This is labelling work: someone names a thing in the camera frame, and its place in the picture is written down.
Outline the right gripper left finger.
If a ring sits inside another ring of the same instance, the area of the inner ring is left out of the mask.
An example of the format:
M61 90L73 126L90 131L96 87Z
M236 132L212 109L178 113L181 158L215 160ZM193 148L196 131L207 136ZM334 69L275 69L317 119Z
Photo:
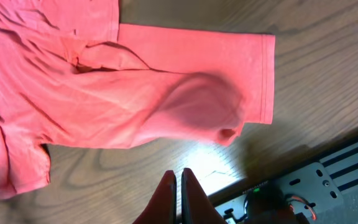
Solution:
M176 224L177 178L167 170L143 212L133 224Z

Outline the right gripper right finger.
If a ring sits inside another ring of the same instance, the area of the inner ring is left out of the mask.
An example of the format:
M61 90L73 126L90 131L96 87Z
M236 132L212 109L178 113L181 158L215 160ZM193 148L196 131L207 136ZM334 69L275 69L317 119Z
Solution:
M181 217L184 224L226 224L190 168L181 175Z

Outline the red soccer t-shirt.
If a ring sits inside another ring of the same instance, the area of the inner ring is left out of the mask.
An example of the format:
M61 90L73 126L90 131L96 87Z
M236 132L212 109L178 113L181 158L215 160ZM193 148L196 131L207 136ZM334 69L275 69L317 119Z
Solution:
M117 1L0 1L0 200L45 187L45 144L229 145L273 118L275 37L123 24Z

